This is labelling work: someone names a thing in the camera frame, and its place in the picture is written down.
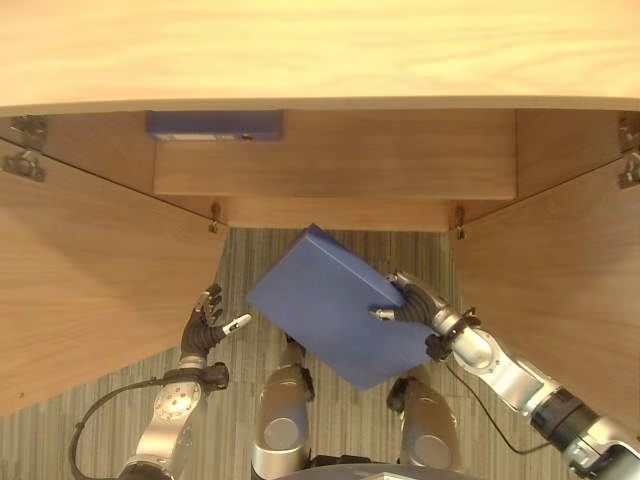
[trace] black cable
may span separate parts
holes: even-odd
[[[84,427],[87,421],[89,420],[89,418],[91,418],[91,416],[105,403],[107,403],[116,395],[121,394],[122,392],[126,392],[128,390],[135,390],[138,388],[164,385],[166,383],[167,383],[166,380],[163,380],[163,379],[158,380],[156,377],[151,377],[151,379],[149,380],[145,380],[143,382],[138,382],[138,383],[132,383],[131,385],[127,385],[126,387],[121,387],[112,392],[109,392],[102,398],[98,399],[93,405],[91,405],[91,407],[89,407],[89,410],[87,410],[87,413],[84,414],[84,417],[82,417],[82,420],[76,423],[75,432],[73,433],[73,437],[71,438],[71,443],[69,443],[69,465],[71,466],[71,473],[73,474],[73,477],[76,480],[117,480],[114,477],[105,477],[105,478],[87,477],[78,468],[78,464],[76,463],[78,443],[80,441],[80,435],[82,434],[82,431],[84,430]]]
[[[500,430],[500,427],[498,426],[498,424],[496,423],[496,421],[493,419],[493,417],[491,416],[491,413],[489,413],[489,410],[487,409],[487,407],[484,405],[484,403],[482,402],[482,400],[480,400],[480,397],[478,396],[478,394],[473,390],[473,388],[471,388],[469,386],[469,384],[467,382],[465,382],[462,378],[460,378],[460,376],[453,371],[453,369],[449,366],[446,365],[447,370],[449,370],[451,372],[451,375],[453,375],[454,377],[456,377],[456,379],[465,386],[465,388],[467,390],[469,390],[469,392],[471,392],[471,395],[473,395],[475,397],[475,399],[478,401],[478,403],[480,404],[480,407],[482,408],[482,410],[484,411],[485,415],[487,416],[487,418],[489,419],[489,421],[491,422],[491,425],[493,425],[493,428],[496,429],[496,431],[498,432],[498,435],[500,435],[500,437],[502,438],[502,440],[504,440],[504,443],[507,444],[507,447],[509,447],[509,449],[514,452],[517,453],[518,455],[529,455],[530,453],[534,453],[537,452],[538,450],[542,450],[543,448],[548,447],[549,445],[551,445],[550,443],[542,443],[536,447],[533,448],[528,448],[526,450],[520,450],[519,448],[514,447],[511,442],[507,439],[506,435],[504,433],[502,433],[502,430]]]

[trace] gray striped carpet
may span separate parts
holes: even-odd
[[[244,295],[296,233],[232,230],[218,272],[227,312],[247,310]],[[382,232],[335,232],[335,236],[378,271],[414,272],[450,298],[458,298],[446,236]],[[185,306],[185,318],[190,307]],[[210,399],[206,424],[195,439],[184,480],[249,478],[257,398],[261,385],[277,365],[283,345],[278,329],[258,316],[250,327],[214,352],[212,359],[227,363],[232,380],[228,390]],[[86,408],[114,388],[161,376],[176,365],[177,359],[177,349],[169,350],[0,419],[0,480],[71,479],[66,448],[73,426]],[[307,357],[307,366],[317,393],[310,406],[314,453],[348,453],[394,462],[400,444],[400,421],[385,407],[391,382],[361,393],[313,356]],[[463,459],[470,475],[487,480],[571,478],[560,455],[550,448],[528,457],[511,453],[468,392],[441,366],[429,365],[429,370],[434,387],[448,398],[458,418]],[[525,421],[512,415],[486,388],[473,379],[469,381],[516,445],[528,447],[540,441]],[[79,450],[85,474],[118,475],[150,418],[155,391],[128,392],[90,421]]]

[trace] cabinet door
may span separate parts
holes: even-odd
[[[465,227],[463,302],[601,414],[640,427],[640,187],[617,160]]]
[[[19,149],[0,141],[0,158]],[[48,158],[0,172],[0,415],[177,345],[226,229]]]

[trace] blue box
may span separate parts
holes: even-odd
[[[159,140],[282,139],[282,110],[147,112],[147,133]]]
[[[402,294],[315,225],[301,233],[247,300],[360,389],[428,359],[429,328],[369,314],[372,307],[402,305]]]

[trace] metal hinge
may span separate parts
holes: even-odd
[[[34,182],[44,182],[47,171],[40,165],[40,155],[47,138],[47,118],[36,115],[13,117],[11,128],[22,134],[25,148],[15,155],[6,156],[2,170]]]
[[[620,188],[640,185],[640,112],[623,112],[619,120],[620,150],[627,161],[618,176]]]

